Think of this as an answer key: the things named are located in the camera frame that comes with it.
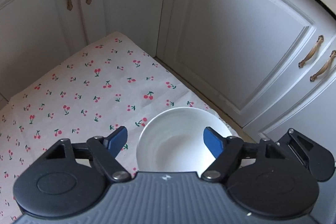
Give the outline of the white floral bowl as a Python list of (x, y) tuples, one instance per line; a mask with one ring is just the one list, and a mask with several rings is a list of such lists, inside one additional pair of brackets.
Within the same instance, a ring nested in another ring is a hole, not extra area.
[(223, 137), (232, 135), (220, 118), (205, 110), (176, 107), (158, 114), (139, 137), (138, 170), (196, 172), (200, 176), (215, 160), (203, 141), (206, 127)]

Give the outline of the white lower cabinets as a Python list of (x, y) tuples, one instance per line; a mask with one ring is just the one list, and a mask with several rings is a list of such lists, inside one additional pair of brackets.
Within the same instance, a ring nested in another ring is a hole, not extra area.
[(335, 149), (335, 20), (315, 0), (1, 0), (1, 95), (119, 31), (249, 135), (292, 127)]

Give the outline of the cherry print tablecloth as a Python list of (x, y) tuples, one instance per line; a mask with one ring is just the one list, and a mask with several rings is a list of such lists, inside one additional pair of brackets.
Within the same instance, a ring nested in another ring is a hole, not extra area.
[(125, 127), (127, 141), (117, 161), (138, 178), (142, 130), (158, 114), (177, 107), (215, 114), (127, 36), (114, 32), (75, 53), (1, 110), (1, 223), (13, 223), (22, 214), (15, 182), (63, 139), (84, 143)]

